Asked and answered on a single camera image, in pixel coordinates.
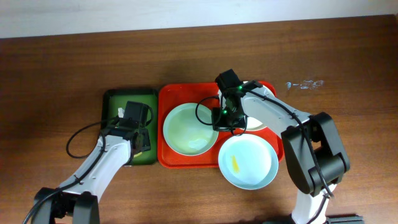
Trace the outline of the yellow green sponge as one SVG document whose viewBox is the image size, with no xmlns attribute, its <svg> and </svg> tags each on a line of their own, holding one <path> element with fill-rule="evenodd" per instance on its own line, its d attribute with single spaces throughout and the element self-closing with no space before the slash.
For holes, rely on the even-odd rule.
<svg viewBox="0 0 398 224">
<path fill-rule="evenodd" d="M 139 152 L 139 153 L 137 153 L 137 154 L 135 154 L 133 157 L 135 158 L 135 157 L 138 157 L 138 156 L 140 156 L 142 154 L 142 152 Z"/>
</svg>

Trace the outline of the cream white plate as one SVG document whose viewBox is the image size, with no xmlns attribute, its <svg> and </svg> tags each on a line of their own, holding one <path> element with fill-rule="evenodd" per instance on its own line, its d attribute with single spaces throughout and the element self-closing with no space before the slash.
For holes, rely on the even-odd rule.
<svg viewBox="0 0 398 224">
<path fill-rule="evenodd" d="M 272 96 L 276 96 L 274 87 L 267 82 L 264 81 L 259 81 L 261 86 L 265 87 L 267 89 L 266 93 L 269 93 Z M 261 123 L 259 120 L 253 118 L 253 117 L 248 117 L 248 126 L 247 126 L 247 131 L 260 131 L 267 126 L 263 123 Z"/>
</svg>

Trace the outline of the pale green plate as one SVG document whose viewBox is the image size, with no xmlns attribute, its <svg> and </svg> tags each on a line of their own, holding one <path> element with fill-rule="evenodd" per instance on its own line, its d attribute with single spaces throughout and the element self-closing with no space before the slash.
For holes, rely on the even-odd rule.
<svg viewBox="0 0 398 224">
<path fill-rule="evenodd" d="M 183 156 L 198 156 L 209 151 L 218 132 L 209 125 L 211 110 L 197 103 L 184 103 L 166 116 L 163 135 L 167 145 Z"/>
</svg>

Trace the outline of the light blue plate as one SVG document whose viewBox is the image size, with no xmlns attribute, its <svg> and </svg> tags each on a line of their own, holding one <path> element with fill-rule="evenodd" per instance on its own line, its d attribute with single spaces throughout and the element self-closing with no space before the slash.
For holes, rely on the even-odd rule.
<svg viewBox="0 0 398 224">
<path fill-rule="evenodd" d="M 274 180 L 279 160 L 265 139 L 243 134 L 225 141 L 218 154 L 218 165 L 229 183 L 240 189 L 257 190 Z"/>
</svg>

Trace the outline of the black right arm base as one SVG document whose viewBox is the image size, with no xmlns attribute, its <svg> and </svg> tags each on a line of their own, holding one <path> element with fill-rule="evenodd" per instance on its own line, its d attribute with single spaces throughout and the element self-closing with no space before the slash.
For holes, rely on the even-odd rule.
<svg viewBox="0 0 398 224">
<path fill-rule="evenodd" d="M 364 224 L 364 218 L 359 215 L 326 217 L 325 224 Z"/>
</svg>

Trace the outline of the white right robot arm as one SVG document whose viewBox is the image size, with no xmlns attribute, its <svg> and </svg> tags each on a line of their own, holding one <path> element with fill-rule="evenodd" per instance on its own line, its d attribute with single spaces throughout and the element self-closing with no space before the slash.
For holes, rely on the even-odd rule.
<svg viewBox="0 0 398 224">
<path fill-rule="evenodd" d="M 243 85 L 220 88 L 215 130 L 232 131 L 237 120 L 253 117 L 278 134 L 287 169 L 298 188 L 296 205 L 286 217 L 270 223 L 362 223 L 361 217 L 328 217 L 333 190 L 349 171 L 350 163 L 333 119 L 327 113 L 311 115 L 270 95 L 266 88 Z"/>
</svg>

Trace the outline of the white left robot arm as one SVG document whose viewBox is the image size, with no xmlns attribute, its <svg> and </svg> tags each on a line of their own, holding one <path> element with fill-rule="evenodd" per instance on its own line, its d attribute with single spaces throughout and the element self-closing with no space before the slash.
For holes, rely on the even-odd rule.
<svg viewBox="0 0 398 224">
<path fill-rule="evenodd" d="M 99 223 L 99 201 L 122 166 L 138 154 L 150 150 L 149 131 L 106 128 L 91 154 L 57 188 L 42 188 L 24 223 L 55 223 L 57 218 L 72 216 L 73 223 Z"/>
</svg>

